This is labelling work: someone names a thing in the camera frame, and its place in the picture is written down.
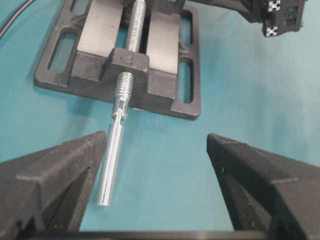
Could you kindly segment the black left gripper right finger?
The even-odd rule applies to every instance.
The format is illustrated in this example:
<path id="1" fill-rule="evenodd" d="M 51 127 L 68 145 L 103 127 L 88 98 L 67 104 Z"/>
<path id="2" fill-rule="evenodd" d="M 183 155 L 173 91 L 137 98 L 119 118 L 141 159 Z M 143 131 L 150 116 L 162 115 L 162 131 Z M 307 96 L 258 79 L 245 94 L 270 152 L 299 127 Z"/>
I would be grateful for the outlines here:
<path id="1" fill-rule="evenodd" d="M 234 229 L 230 239 L 319 239 L 318 166 L 215 133 L 206 151 Z"/>

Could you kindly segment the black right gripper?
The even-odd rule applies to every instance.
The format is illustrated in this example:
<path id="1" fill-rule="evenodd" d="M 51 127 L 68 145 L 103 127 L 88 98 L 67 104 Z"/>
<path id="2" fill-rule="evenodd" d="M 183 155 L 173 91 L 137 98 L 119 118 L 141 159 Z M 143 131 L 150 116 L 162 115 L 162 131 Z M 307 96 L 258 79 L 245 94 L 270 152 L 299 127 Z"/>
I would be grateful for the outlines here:
<path id="1" fill-rule="evenodd" d="M 262 24 L 262 33 L 269 38 L 300 31 L 306 1 L 198 0 L 197 3 L 236 11 L 248 22 Z"/>

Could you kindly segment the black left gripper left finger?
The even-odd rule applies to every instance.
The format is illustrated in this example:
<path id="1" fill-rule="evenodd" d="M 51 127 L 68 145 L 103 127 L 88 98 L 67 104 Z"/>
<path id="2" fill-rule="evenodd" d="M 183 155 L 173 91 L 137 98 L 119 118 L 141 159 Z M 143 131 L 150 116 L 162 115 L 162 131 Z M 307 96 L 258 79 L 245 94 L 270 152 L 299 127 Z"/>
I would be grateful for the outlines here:
<path id="1" fill-rule="evenodd" d="M 0 237 L 77 232 L 105 156 L 97 131 L 0 164 Z"/>

